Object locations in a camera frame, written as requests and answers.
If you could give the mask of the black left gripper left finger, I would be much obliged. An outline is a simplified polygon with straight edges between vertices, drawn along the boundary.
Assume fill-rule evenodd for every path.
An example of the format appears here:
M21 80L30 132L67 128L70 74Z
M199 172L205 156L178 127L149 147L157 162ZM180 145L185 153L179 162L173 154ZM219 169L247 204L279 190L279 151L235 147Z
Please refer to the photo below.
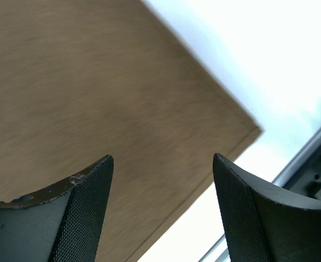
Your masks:
M80 172L0 202L0 261L94 261L112 184L104 156Z

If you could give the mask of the brown cloth napkin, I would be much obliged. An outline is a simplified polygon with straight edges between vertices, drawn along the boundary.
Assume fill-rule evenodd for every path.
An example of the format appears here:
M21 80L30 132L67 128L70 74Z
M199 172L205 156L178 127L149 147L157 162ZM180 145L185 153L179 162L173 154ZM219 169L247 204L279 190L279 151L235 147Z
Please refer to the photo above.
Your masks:
M97 261L137 261L260 133L140 1L0 1L0 201L112 155Z

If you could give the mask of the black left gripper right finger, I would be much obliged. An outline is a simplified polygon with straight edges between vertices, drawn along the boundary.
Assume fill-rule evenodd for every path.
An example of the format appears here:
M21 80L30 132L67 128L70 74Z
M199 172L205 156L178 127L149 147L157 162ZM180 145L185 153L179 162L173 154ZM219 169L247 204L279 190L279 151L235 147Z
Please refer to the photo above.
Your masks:
M321 261L321 200L276 186L219 153L213 175L231 261Z

